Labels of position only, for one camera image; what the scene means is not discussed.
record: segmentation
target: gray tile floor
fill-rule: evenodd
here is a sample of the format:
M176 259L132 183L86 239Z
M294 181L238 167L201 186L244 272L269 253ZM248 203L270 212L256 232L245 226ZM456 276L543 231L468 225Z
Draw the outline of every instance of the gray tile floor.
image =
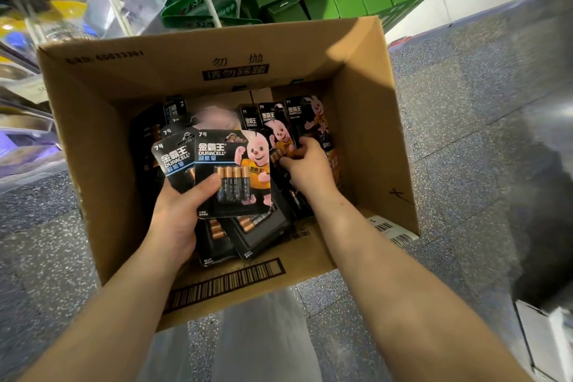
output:
M513 300L540 305L573 276L572 21L573 0L530 0L391 52L422 222L406 250L524 367ZM0 204L0 378L13 380L97 278L65 173ZM338 271L292 292L325 381L391 380ZM193 380L210 379L219 317L189 324Z

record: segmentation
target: open cardboard box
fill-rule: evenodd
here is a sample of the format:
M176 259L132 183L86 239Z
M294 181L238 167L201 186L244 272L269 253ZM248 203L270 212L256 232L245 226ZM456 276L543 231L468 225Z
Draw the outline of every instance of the open cardboard box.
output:
M165 96L205 104L317 95L341 155L345 195L419 234L392 70L377 17L46 45L47 94L105 284L146 234L130 120ZM160 329L335 268L313 218L251 261L186 263ZM359 235L352 236L360 244Z

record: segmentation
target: forearm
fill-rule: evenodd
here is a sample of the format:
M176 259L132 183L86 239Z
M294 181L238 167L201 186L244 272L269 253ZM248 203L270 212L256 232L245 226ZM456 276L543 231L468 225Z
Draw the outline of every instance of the forearm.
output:
M31 367L23 382L130 381L155 334L173 269L140 248Z
M396 380L529 380L454 292L384 239L344 197L318 193L309 200Z

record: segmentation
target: person's left hand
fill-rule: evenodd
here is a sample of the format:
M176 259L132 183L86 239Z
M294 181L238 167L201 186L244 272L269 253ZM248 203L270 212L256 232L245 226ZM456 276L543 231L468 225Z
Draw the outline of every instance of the person's left hand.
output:
M179 270L195 250L197 207L221 186L221 178L211 175L193 189L179 193L168 179L157 198L151 225L141 249L163 267Z

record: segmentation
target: barcode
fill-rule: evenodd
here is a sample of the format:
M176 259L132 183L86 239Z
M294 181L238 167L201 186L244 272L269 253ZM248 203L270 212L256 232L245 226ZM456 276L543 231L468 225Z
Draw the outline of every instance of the barcode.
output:
M411 238L408 234L400 234L399 236L392 237L390 240L398 246L402 246L404 243L410 243L411 241L414 241L413 238Z
M393 228L388 222L384 222L383 224L376 225L376 229L380 232L388 231L389 229Z
M180 310L186 306L230 293L257 282L278 277L287 273L280 258L244 267L220 277L192 284L182 289L172 290L167 298L163 314Z

